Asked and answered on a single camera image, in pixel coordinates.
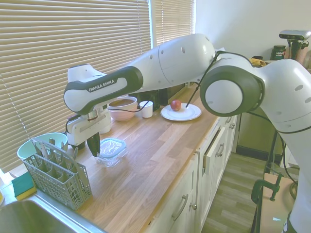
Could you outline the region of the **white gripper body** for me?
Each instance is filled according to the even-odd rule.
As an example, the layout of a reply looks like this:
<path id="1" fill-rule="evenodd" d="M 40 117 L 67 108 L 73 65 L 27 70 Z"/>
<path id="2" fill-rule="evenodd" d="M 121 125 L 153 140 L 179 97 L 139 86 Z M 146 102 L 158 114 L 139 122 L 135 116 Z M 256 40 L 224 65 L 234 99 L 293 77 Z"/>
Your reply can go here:
<path id="1" fill-rule="evenodd" d="M 101 112 L 95 120 L 79 117 L 67 124 L 68 144 L 78 146 L 96 133 L 105 134 L 111 130 L 109 112 Z"/>

